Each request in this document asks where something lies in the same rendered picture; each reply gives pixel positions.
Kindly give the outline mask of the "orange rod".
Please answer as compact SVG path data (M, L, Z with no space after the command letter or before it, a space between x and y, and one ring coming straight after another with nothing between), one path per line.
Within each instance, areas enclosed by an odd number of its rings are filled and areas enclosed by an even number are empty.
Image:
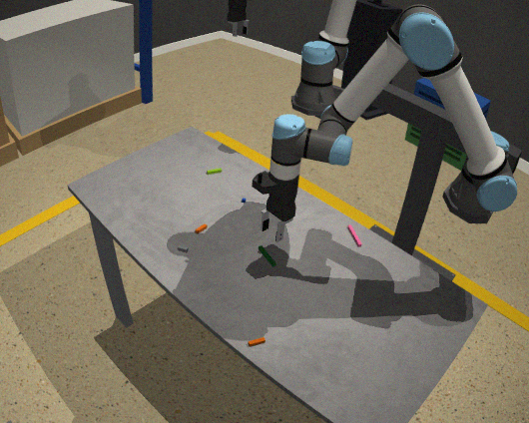
M264 337L249 341L249 346L258 345L258 344L261 344L261 343L265 343L265 338Z
M206 224L203 224L200 227L198 227L197 229L195 229L195 232L199 233L199 232L203 231L204 229L206 229L207 227L208 226Z

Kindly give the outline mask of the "pink rod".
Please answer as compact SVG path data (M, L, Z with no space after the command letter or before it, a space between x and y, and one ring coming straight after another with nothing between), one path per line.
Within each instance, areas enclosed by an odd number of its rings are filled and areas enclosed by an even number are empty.
M362 243L360 242L360 240L359 240L358 236L356 235L354 229L352 228L351 224L350 224L347 228L348 228L348 230L350 231L352 237L354 238L354 240L355 240L357 246L361 246Z

